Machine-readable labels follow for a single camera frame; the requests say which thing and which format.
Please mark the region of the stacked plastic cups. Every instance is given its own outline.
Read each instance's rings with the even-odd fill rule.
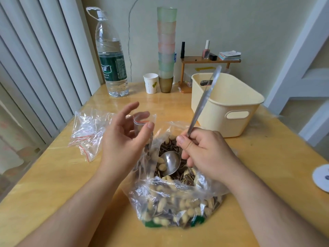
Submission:
[[[174,79],[176,8],[158,7],[159,85],[162,92],[171,91]]]

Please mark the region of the basket handle hole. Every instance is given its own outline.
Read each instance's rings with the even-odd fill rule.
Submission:
[[[249,115],[248,111],[229,112],[226,115],[226,118],[228,118],[229,120],[244,119],[244,118],[247,118],[248,115]]]

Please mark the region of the forearm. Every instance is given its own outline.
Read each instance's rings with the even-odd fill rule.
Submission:
[[[118,185],[95,174],[18,247],[88,246]]]
[[[260,246],[329,246],[328,239],[247,168],[229,185]]]

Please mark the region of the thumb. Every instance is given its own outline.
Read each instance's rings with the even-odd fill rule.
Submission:
[[[148,140],[151,137],[151,133],[154,129],[153,122],[147,122],[138,133],[137,137],[133,139],[134,145],[138,149],[143,149],[143,147],[147,144]]]
[[[199,147],[185,135],[179,135],[176,140],[179,143],[179,146],[190,156],[193,156],[199,149]]]

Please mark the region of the hand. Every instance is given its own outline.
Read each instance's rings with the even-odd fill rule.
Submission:
[[[103,135],[103,153],[98,173],[121,182],[131,171],[150,139],[154,123],[146,123],[135,137],[133,117],[126,118],[138,102],[126,105],[113,119]]]
[[[217,131],[194,128],[190,140],[187,130],[176,138],[183,149],[182,158],[189,167],[196,166],[205,176],[228,185],[237,170],[244,167]]]

